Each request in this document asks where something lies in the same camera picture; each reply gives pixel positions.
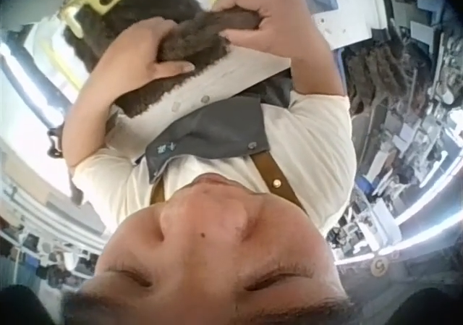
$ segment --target metal rivet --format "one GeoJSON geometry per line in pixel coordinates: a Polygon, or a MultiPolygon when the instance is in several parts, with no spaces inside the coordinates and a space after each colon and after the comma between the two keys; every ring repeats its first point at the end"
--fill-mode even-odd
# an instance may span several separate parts
{"type": "Polygon", "coordinates": [[[273,185],[274,188],[278,189],[281,186],[281,180],[280,179],[275,179],[272,182],[272,185],[273,185]]]}
{"type": "Polygon", "coordinates": [[[180,109],[180,102],[174,102],[174,104],[172,104],[172,111],[176,112],[176,111],[179,111],[179,109],[180,109]]]}

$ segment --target hair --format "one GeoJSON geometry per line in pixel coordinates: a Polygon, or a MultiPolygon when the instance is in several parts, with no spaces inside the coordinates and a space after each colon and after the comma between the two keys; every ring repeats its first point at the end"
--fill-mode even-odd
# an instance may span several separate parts
{"type": "MultiPolygon", "coordinates": [[[[291,309],[278,313],[261,312],[252,318],[243,318],[231,324],[253,325],[354,325],[359,324],[358,309],[349,300],[327,300],[318,305],[291,309]]],[[[69,293],[61,302],[63,325],[116,325],[128,324],[117,303],[85,293],[69,293]]]]}
{"type": "Polygon", "coordinates": [[[142,114],[174,86],[223,58],[228,52],[228,41],[219,35],[222,30],[255,29],[261,21],[258,13],[238,7],[223,12],[204,12],[196,0],[121,0],[103,16],[84,5],[75,15],[83,39],[76,37],[70,28],[65,28],[64,38],[87,71],[92,72],[104,51],[123,30],[151,17],[179,23],[179,27],[161,42],[157,60],[186,60],[196,69],[192,73],[155,80],[118,98],[114,103],[128,117],[142,114]]]}

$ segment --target leather strap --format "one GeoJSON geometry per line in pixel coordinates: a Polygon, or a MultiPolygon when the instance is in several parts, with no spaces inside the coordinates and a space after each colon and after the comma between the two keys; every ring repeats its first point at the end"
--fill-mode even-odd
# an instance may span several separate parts
{"type": "MultiPolygon", "coordinates": [[[[302,205],[297,199],[288,179],[284,176],[275,159],[269,152],[264,151],[262,153],[255,153],[254,155],[251,155],[251,159],[271,193],[280,196],[289,202],[293,202],[296,206],[302,208],[302,205]]],[[[158,184],[153,186],[150,204],[164,201],[164,180],[163,177],[161,177],[158,184]]]]}

